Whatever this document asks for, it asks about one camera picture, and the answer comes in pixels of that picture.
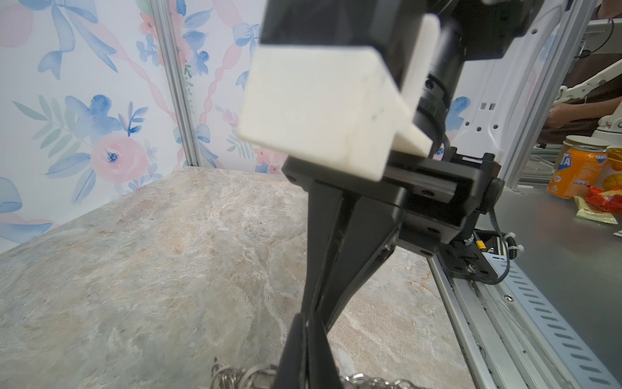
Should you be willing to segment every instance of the marble tabletop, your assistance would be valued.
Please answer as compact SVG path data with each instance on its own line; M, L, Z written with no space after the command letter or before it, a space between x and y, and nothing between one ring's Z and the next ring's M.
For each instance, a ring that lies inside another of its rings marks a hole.
M0 388L208 386L278 363L305 280L307 194L189 167L0 255ZM329 333L341 373L473 388L425 258L398 248Z

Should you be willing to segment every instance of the red snack bag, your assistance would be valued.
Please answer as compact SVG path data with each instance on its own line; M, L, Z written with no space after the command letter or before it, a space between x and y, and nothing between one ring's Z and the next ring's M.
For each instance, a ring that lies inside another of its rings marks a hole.
M585 201L605 212L622 213L622 186L617 186L606 192L595 186L590 186Z

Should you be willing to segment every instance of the blue flower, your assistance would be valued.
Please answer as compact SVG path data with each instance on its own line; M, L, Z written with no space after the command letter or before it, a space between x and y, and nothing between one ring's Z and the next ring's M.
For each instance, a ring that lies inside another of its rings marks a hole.
M147 39L147 44L141 42L140 40L136 42L136 47L138 48L138 51L140 53L139 57L143 62L147 62L147 59L151 57L151 63L153 63L154 66L159 66L160 62L158 61L156 51L157 46L154 43L154 38L150 33L147 33L145 35L145 38Z
M186 0L177 0L175 10L178 14L186 16Z
M255 173L268 173L269 169L270 167L265 162L262 162L261 165L255 166Z
M149 141L145 139L145 150L147 151L147 157L149 158L150 161L155 161L156 158L156 152L157 152L157 148L153 148L151 147L151 145L149 144Z
M75 136L80 139L89 136L92 145L95 145L102 136L124 129L118 119L108 116L112 101L104 95L93 97L90 107L75 97L67 96L65 106L78 116L74 127Z
M194 54L191 61L191 66L194 68L194 74L207 74L208 67L205 65L205 62L210 59L210 55L206 51L199 52L205 44L205 34L196 30L190 30L186 32L182 38L188 42L188 46L190 46Z
M149 166L149 170L147 171L147 173L149 173L149 175L143 177L143 178L145 178L145 181L147 181L147 180L157 181L157 180L161 180L162 179L162 174L157 172L157 164L156 163L154 163L153 165Z
M460 113L467 109L471 105L471 100L468 97L458 97L452 101L452 106L447 113L447 119L445 119L445 132L451 133L452 131L458 131L464 122L464 118L460 116Z

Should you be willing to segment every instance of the perforated metal rail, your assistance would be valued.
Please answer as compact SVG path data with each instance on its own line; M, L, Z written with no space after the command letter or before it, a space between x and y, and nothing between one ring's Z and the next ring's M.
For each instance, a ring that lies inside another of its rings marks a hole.
M484 255L499 274L505 270L505 257ZM514 300L523 306L584 389L622 389L588 345L515 263L511 265L505 283Z

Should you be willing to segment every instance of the person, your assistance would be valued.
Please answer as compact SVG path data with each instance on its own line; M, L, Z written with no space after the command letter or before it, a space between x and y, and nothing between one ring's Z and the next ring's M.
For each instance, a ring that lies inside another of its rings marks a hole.
M594 10L592 20L618 17L622 17L622 1L603 0ZM564 85L574 87L620 59L622 54L595 52L583 56L564 79ZM611 115L621 102L622 75L592 90L585 98L554 105L537 142L561 144L566 135L591 136L598 127L598 120L605 115Z

